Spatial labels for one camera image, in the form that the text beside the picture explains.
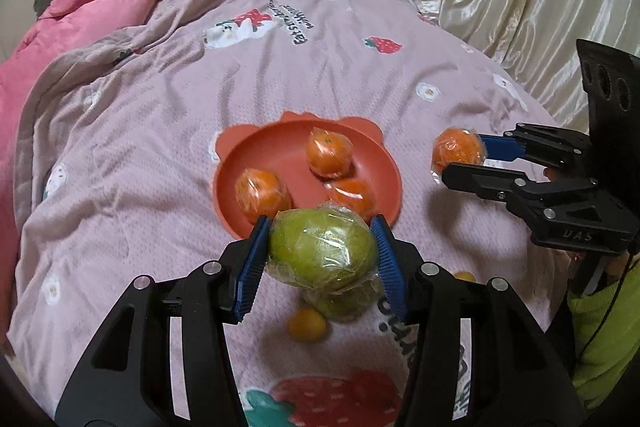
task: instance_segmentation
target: red plate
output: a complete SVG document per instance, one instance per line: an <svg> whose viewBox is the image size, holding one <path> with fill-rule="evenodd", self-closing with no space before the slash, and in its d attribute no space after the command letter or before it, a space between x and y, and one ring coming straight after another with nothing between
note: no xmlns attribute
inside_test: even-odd
<svg viewBox="0 0 640 427"><path fill-rule="evenodd" d="M377 210L389 225L400 213L402 182L398 166L382 145L382 131L364 118L322 120L311 113L285 112L279 121L258 127L228 127L216 142L221 159L213 178L213 203L225 228L236 238L249 237L253 225L236 201L236 179L246 168L276 172L285 182L294 208L314 208L327 201L324 184L306 163L306 142L314 127L344 134L353 143L354 174L376 195Z"/></svg>

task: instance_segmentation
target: plastic wrap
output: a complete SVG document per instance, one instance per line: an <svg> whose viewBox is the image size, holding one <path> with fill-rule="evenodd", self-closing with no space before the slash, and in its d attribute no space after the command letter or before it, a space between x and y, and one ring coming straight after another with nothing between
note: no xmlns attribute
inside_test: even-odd
<svg viewBox="0 0 640 427"><path fill-rule="evenodd" d="M351 170L353 144L344 135L314 127L306 144L306 161L311 171L326 179L345 176Z"/></svg>
<svg viewBox="0 0 640 427"><path fill-rule="evenodd" d="M382 282L375 277L340 295L305 290L303 296L306 302L330 321L351 322L371 308L384 293Z"/></svg>
<svg viewBox="0 0 640 427"><path fill-rule="evenodd" d="M431 172L436 181L450 163L482 165L486 149L481 138L471 130L449 127L433 142Z"/></svg>
<svg viewBox="0 0 640 427"><path fill-rule="evenodd" d="M372 279L377 266L373 234L346 208L296 208L271 224L267 272L281 282L338 294Z"/></svg>
<svg viewBox="0 0 640 427"><path fill-rule="evenodd" d="M286 185L271 171L245 169L236 180L236 200L249 222L255 224L265 215L273 219L282 210L291 208L291 196Z"/></svg>
<svg viewBox="0 0 640 427"><path fill-rule="evenodd" d="M376 215L376 197L370 185L359 178L338 180L328 190L329 199L352 210L366 223Z"/></svg>

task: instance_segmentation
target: plastic-wrapped orange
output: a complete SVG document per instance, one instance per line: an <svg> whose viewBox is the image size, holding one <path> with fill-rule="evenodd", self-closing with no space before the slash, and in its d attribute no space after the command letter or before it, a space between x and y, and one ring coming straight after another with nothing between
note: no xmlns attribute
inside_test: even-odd
<svg viewBox="0 0 640 427"><path fill-rule="evenodd" d="M485 159L484 143L476 133L449 127L433 142L431 169L440 176L450 163L482 165Z"/></svg>
<svg viewBox="0 0 640 427"><path fill-rule="evenodd" d="M278 212L291 209L286 185L271 171L245 169L236 180L236 199L252 224L262 215L273 219Z"/></svg>
<svg viewBox="0 0 640 427"><path fill-rule="evenodd" d="M314 128L306 144L306 161L321 178L340 178L351 169L353 144L338 132Z"/></svg>
<svg viewBox="0 0 640 427"><path fill-rule="evenodd" d="M366 223L376 215L376 197L370 185L358 178L347 178L332 183L329 199L346 206L358 214Z"/></svg>

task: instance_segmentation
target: green fruit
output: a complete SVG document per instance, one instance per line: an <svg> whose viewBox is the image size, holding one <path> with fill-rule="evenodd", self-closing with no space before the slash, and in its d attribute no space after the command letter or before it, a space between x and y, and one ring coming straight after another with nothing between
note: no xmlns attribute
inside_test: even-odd
<svg viewBox="0 0 640 427"><path fill-rule="evenodd" d="M274 279L326 293L358 285L378 263L378 245L366 223L350 211L322 206L278 213L269 250Z"/></svg>
<svg viewBox="0 0 640 427"><path fill-rule="evenodd" d="M384 295L378 277L365 281L361 286L347 290L340 295L315 290L304 292L305 301L311 304L330 321L351 322L367 311L373 303Z"/></svg>

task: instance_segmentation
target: yellow fruit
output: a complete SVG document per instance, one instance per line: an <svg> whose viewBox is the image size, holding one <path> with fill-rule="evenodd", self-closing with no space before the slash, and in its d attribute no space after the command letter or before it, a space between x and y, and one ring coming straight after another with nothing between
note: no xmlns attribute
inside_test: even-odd
<svg viewBox="0 0 640 427"><path fill-rule="evenodd" d="M458 272L453 277L461 281L476 282L476 278L470 272Z"/></svg>
<svg viewBox="0 0 640 427"><path fill-rule="evenodd" d="M306 308L287 321L287 332L296 342L315 343L325 339L329 324L319 312Z"/></svg>

